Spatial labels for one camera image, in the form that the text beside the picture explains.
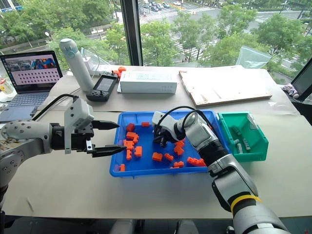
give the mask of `laptop keyboard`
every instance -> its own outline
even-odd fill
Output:
[[[49,93],[38,94],[24,94],[17,95],[8,105],[8,107],[14,106],[39,106],[48,97]]]

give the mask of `white box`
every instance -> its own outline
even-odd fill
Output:
[[[124,71],[119,83],[122,93],[176,93],[176,78],[168,73]]]

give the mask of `controller screen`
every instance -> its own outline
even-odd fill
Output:
[[[107,78],[102,79],[101,83],[97,86],[97,90],[108,92],[113,81],[114,81],[113,79]]]

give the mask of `laptop screen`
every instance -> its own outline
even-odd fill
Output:
[[[62,77],[54,51],[0,57],[17,93],[50,91]]]

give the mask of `yellow band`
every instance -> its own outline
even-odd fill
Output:
[[[261,201],[261,202],[262,202],[262,200],[261,200],[260,198],[258,198],[257,196],[253,196],[253,195],[243,195],[243,196],[239,196],[238,198],[236,198],[236,199],[232,202],[232,204],[231,204],[231,212],[233,213],[233,208],[234,208],[234,206],[235,206],[238,202],[240,202],[241,200],[249,199],[249,198],[255,199],[255,200],[258,200],[258,201]]]

